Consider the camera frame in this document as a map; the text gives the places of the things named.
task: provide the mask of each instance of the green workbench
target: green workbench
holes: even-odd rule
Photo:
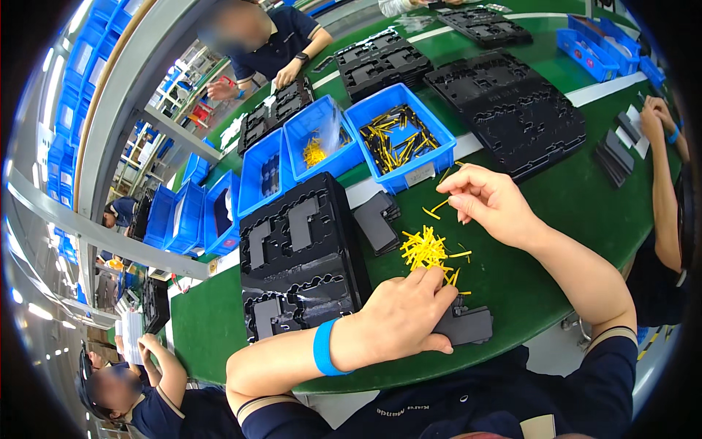
[[[585,10],[584,3],[577,0],[510,0],[501,3],[513,9],[512,13],[584,13]],[[621,17],[600,13],[632,27]],[[435,13],[416,11],[414,14]],[[383,20],[335,41],[308,66],[307,72],[312,83],[336,69],[332,63],[319,74],[309,72],[319,60],[393,25],[393,20]],[[533,34],[534,43],[510,47],[508,50],[511,53],[532,66],[563,93],[595,84],[583,68],[556,48],[555,30],[567,26],[565,18],[522,18],[518,23]],[[403,27],[398,27],[397,30],[405,37],[412,37],[443,26],[440,22],[434,22],[414,34],[405,34]],[[482,52],[472,41],[455,31],[421,39],[414,46],[429,57],[435,66]],[[629,104],[640,108],[636,93],[641,91],[645,94],[647,87],[643,81],[582,106],[580,110],[585,115],[587,130],[585,145],[571,157],[520,185],[532,209],[544,221],[594,249],[619,268],[636,252],[653,225],[651,155],[643,161],[633,152],[636,161],[634,173],[620,190],[614,190],[592,159],[592,152],[607,129],[616,127],[613,119],[620,111],[626,111]],[[269,94],[268,91],[268,87],[264,87],[237,108],[209,139],[219,145],[219,135],[231,121],[242,112],[251,111]],[[344,108],[351,105],[338,77],[321,85],[314,93],[316,97],[330,94]],[[431,90],[422,87],[416,90],[416,94],[454,135],[467,133],[468,130],[459,118]],[[680,160],[672,150],[669,156],[673,175],[676,175]],[[463,161],[495,169],[484,150],[467,156]],[[232,152],[212,170],[206,183],[210,186],[228,169],[238,172],[240,168],[241,160],[236,152]],[[367,166],[361,164],[339,180],[347,187],[368,176],[370,173]],[[446,237],[449,250],[461,251],[458,243],[472,250],[470,264],[460,258],[459,261],[450,261],[449,265],[461,268],[458,290],[472,291],[471,295],[465,297],[467,305],[471,308],[483,305],[490,308],[494,316],[493,338],[482,345],[459,346],[452,355],[422,353],[366,367],[347,376],[315,379],[301,384],[297,391],[367,391],[445,375],[520,345],[572,311],[560,288],[530,255],[498,243],[474,221],[465,226],[458,224],[450,207],[437,210],[436,213],[442,217],[440,221],[424,214],[421,207],[433,207],[445,198],[435,192],[437,181],[438,179],[424,181],[395,197],[402,216],[392,223],[392,227],[397,232],[405,230],[415,233],[422,229],[422,225],[431,225],[439,235]],[[360,242],[373,287],[388,278],[409,273],[398,252],[376,258],[366,240],[360,239]],[[230,268],[202,282],[191,288],[188,294],[174,297],[171,301],[171,319],[176,355],[190,375],[196,379],[224,383],[226,360],[246,345],[239,267]]]

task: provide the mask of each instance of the wristband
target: wristband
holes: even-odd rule
[[[675,141],[677,140],[677,136],[678,136],[679,134],[680,134],[680,130],[677,129],[677,125],[675,125],[675,131],[674,131],[673,134],[671,134],[670,137],[668,138],[668,143],[670,143],[671,145],[672,145],[673,143],[675,143]]]
[[[314,363],[317,365],[317,369],[326,376],[348,375],[353,372],[352,370],[349,372],[342,372],[331,364],[329,336],[331,335],[331,327],[334,326],[336,320],[339,320],[339,317],[319,325],[317,327],[317,332],[314,334],[314,341],[312,342]]]

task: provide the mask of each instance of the stack of black trays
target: stack of black trays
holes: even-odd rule
[[[168,306],[168,284],[148,277],[142,293],[144,308],[144,333],[158,334],[171,318]]]
[[[301,76],[275,92],[275,102],[270,107],[258,104],[241,121],[241,135],[237,153],[244,156],[254,143],[283,126],[298,111],[314,100],[309,78]]]
[[[354,103],[399,82],[415,86],[434,69],[429,58],[393,29],[343,48],[334,56]]]
[[[485,8],[445,12],[439,15],[439,21],[446,23],[484,48],[498,48],[533,41],[529,31],[497,12]]]
[[[249,342],[357,312],[371,294],[346,192],[319,173],[241,219]]]
[[[425,82],[516,181],[585,141],[585,118],[550,82],[504,50],[458,60]]]

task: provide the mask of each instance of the blue plastic bin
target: blue plastic bin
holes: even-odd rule
[[[627,76],[629,74],[636,73],[636,69],[639,65],[639,51],[641,50],[641,45],[629,37],[626,32],[617,27],[612,21],[607,20],[606,18],[600,18],[599,22],[596,22],[591,18],[587,18],[587,21],[591,25],[600,28],[605,34],[613,37],[617,44],[621,44],[622,46],[626,47],[631,52],[631,56],[628,57],[621,53],[615,45],[607,41],[602,35],[590,29],[587,25],[570,14],[568,15],[568,28],[580,32],[585,38],[589,39],[598,45],[603,51],[607,52],[607,55],[609,55],[609,57],[619,66],[618,71],[620,76]]]
[[[186,181],[173,198],[164,236],[164,250],[186,254],[201,240],[202,211],[207,189]]]
[[[203,159],[194,152],[191,152],[190,158],[187,160],[187,164],[185,165],[185,173],[183,174],[182,183],[185,183],[189,178],[190,181],[198,185],[205,179],[205,177],[207,177],[207,173],[209,171],[210,164],[207,162],[207,160]]]
[[[385,114],[388,110],[400,104],[407,104],[414,110],[417,117],[429,129],[429,132],[434,135],[441,146],[436,150],[427,152],[411,160],[394,171],[381,175],[370,151],[364,146],[363,139],[358,130],[370,124],[377,116]],[[373,179],[377,183],[383,185],[392,195],[408,189],[413,184],[419,183],[419,181],[430,176],[431,173],[428,173],[426,177],[419,175],[427,173],[426,170],[428,170],[428,168],[424,167],[427,164],[433,164],[433,172],[435,174],[453,164],[453,147],[456,146],[456,138],[404,84],[389,86],[355,103],[346,110],[345,116],[349,121],[356,141],[361,147],[363,156],[366,157],[366,163],[371,170]]]
[[[642,56],[639,66],[651,84],[653,84],[657,89],[663,85],[663,81],[665,81],[665,74],[656,67],[651,58]]]
[[[279,155],[278,161],[278,191],[264,197],[261,192],[261,171],[263,165]],[[290,167],[290,155],[285,142],[283,129],[277,129],[268,136],[254,143],[246,154],[241,166],[241,186],[239,188],[238,216],[243,218],[259,207],[280,197],[295,185],[293,170]]]
[[[210,188],[205,197],[203,217],[205,253],[224,256],[239,244],[239,186],[241,180],[230,169]],[[232,221],[227,218],[225,191],[232,196]]]
[[[334,177],[339,177],[364,160],[359,143],[339,110],[341,128],[351,137],[351,142],[320,163],[307,169],[307,164],[303,159],[303,151],[307,147],[307,141],[312,136],[313,130],[319,128],[325,120],[332,117],[332,109],[334,107],[338,106],[329,95],[326,95],[309,104],[283,125],[293,177],[298,183],[324,171],[328,171]]]
[[[166,226],[168,225],[168,215],[171,214],[173,199],[176,193],[164,185],[159,185],[154,192],[154,199],[151,201],[151,209],[146,222],[146,233],[142,239],[144,244],[163,250],[166,239]]]
[[[592,56],[578,44],[583,42],[597,57]],[[597,82],[609,81],[616,77],[619,64],[607,55],[607,52],[603,51],[588,38],[585,38],[580,32],[573,29],[558,29],[556,30],[556,44],[573,58],[576,63],[582,65]]]

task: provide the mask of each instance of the shirt collar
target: shirt collar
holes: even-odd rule
[[[131,422],[131,420],[132,420],[132,411],[134,410],[134,407],[136,407],[139,404],[139,402],[142,402],[145,398],[146,398],[146,396],[144,396],[143,393],[141,395],[139,395],[139,398],[136,400],[134,405],[131,406],[129,411],[124,415],[124,418],[127,422]]]

